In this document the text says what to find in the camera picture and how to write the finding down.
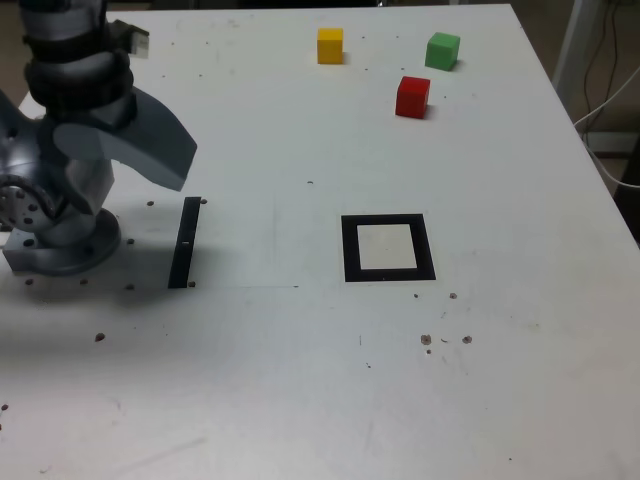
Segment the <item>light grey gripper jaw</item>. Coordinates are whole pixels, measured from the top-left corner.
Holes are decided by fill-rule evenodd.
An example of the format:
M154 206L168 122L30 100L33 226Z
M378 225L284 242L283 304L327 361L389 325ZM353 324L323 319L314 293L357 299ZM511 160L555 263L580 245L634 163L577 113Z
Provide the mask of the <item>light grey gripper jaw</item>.
M124 128L111 128L94 117L94 109L61 120L54 131L56 146L74 160L118 161L148 181L180 191L195 157L197 144L162 102L133 88L137 115Z

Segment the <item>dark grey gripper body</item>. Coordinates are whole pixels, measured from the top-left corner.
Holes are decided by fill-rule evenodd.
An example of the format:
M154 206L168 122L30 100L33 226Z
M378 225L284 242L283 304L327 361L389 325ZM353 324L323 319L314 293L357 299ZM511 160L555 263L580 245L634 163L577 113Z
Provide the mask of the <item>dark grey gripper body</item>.
M96 108L94 117L111 128L124 128L137 115L137 102L134 93L128 93L118 100Z

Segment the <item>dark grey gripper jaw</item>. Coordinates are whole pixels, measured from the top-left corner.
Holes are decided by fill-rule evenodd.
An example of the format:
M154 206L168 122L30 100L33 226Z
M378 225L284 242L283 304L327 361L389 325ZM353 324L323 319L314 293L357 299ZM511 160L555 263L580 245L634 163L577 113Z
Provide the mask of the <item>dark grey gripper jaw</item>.
M42 117L37 131L37 142L40 149L41 162L50 169L63 171L69 162L69 157L55 144L54 131L58 124L50 117Z

